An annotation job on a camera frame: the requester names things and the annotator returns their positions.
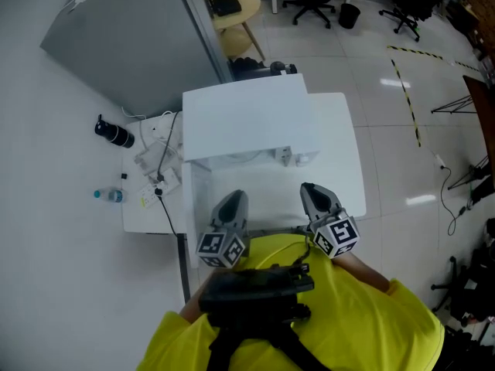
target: white cardboard box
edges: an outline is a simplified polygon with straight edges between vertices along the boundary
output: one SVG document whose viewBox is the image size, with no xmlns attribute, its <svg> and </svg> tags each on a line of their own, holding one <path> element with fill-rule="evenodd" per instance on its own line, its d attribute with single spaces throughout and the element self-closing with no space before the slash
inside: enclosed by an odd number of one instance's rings
<svg viewBox="0 0 495 371">
<path fill-rule="evenodd" d="M 302 74 L 183 94 L 184 161 L 216 170 L 239 162 L 310 163 L 320 148 Z"/>
</svg>

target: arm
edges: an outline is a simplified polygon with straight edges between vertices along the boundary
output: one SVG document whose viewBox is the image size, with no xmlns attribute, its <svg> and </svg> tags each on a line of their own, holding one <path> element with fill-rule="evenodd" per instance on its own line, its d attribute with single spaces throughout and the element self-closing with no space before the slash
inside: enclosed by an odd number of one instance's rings
<svg viewBox="0 0 495 371">
<path fill-rule="evenodd" d="M 204 288 L 208 285 L 212 276 L 214 276 L 215 274 L 223 274 L 224 272 L 226 272 L 226 270 L 224 269 L 214 270 L 210 274 L 210 276 L 203 282 L 203 284 L 201 284 L 201 287 L 197 289 L 196 293 L 194 293 L 191 299 L 189 299 L 188 302 L 184 305 L 182 310 L 179 312 L 179 315 L 191 324 L 193 324 L 198 318 L 200 318 L 203 313 L 200 310 L 199 299 L 204 291 Z"/>
<path fill-rule="evenodd" d="M 390 282 L 383 275 L 368 267 L 363 261 L 352 253 L 345 253 L 332 262 L 353 275 L 358 281 L 362 281 L 377 290 L 386 293 L 390 287 Z"/>
</svg>

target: black trash bin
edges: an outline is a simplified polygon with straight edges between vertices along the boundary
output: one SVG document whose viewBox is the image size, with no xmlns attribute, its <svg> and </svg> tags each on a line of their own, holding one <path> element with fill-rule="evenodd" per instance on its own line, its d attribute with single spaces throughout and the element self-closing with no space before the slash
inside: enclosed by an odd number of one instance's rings
<svg viewBox="0 0 495 371">
<path fill-rule="evenodd" d="M 339 24 L 346 29 L 352 29 L 356 24 L 361 11 L 352 4 L 344 3 L 340 6 Z"/>
</svg>

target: round wooden table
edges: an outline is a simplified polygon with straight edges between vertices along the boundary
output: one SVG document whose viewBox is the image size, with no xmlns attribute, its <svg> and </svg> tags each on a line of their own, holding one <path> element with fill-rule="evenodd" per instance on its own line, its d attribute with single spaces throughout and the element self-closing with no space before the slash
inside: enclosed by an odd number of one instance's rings
<svg viewBox="0 0 495 371">
<path fill-rule="evenodd" d="M 239 3 L 242 8 L 240 12 L 225 16 L 218 16 L 217 14 L 213 16 L 213 27 L 220 35 L 222 49 L 227 57 L 234 58 L 246 52 L 253 43 L 261 59 L 265 60 L 265 55 L 258 41 L 246 23 L 260 9 L 261 0 L 239 0 Z M 236 28 L 235 26 L 238 25 L 242 25 L 244 29 Z"/>
</svg>

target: tile floor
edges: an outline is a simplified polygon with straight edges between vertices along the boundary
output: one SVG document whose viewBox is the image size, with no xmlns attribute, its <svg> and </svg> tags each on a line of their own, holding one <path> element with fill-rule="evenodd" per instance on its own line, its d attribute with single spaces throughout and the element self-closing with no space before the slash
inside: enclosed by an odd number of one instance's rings
<svg viewBox="0 0 495 371">
<path fill-rule="evenodd" d="M 258 15 L 249 21 L 267 56 L 266 63 L 294 63 L 305 77 L 310 93 L 342 92 L 356 132 L 367 201 L 367 214 L 357 223 L 363 237 L 356 254 L 386 277 L 396 277 L 429 307 L 442 292 L 430 291 L 449 273 L 449 257 L 469 261 L 479 243 L 483 224 L 495 216 L 495 197 L 484 199 L 457 221 L 456 232 L 447 235 L 450 215 L 443 209 L 440 189 L 446 172 L 435 164 L 439 153 L 452 169 L 448 183 L 462 175 L 469 164 L 486 155 L 483 134 L 475 114 L 431 114 L 430 110 L 467 94 L 462 75 L 479 74 L 453 61 L 476 65 L 467 39 L 437 15 L 420 23 L 418 43 L 406 29 L 396 35 L 396 22 L 378 15 L 390 9 L 367 0 L 353 0 L 361 10 L 354 29 L 337 22 L 343 0 L 334 0 L 337 14 L 329 14 L 332 28 L 307 13 L 292 25 L 298 8 L 271 13 L 270 0 L 262 0 Z M 419 49 L 444 57 L 398 52 L 388 45 Z M 245 56 L 260 57 L 254 48 Z M 394 59 L 408 87 L 419 125 L 418 147 L 411 113 Z M 469 186 L 444 191 L 445 204 L 457 214 L 466 204 Z M 193 288 L 205 278 L 200 268 Z"/>
</svg>

